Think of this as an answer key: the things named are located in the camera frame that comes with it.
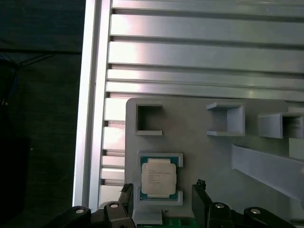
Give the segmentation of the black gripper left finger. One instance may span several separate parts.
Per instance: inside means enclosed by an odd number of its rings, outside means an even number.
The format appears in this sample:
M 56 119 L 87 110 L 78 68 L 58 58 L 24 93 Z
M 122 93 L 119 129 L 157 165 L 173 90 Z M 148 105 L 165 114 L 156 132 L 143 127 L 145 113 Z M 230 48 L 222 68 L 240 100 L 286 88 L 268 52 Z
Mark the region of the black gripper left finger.
M 124 184 L 118 201 L 110 201 L 97 211 L 74 206 L 46 224 L 47 228 L 134 228 L 133 185 Z

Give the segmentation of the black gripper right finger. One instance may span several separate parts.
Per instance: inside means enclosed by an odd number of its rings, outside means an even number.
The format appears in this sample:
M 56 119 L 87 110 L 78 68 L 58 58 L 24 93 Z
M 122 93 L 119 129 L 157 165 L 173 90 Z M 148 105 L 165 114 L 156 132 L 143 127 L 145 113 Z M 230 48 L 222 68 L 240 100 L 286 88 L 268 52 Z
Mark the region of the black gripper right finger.
M 206 183 L 198 179 L 192 185 L 191 209 L 200 228 L 293 228 L 294 225 L 260 207 L 238 213 L 227 204 L 213 202 L 206 193 Z

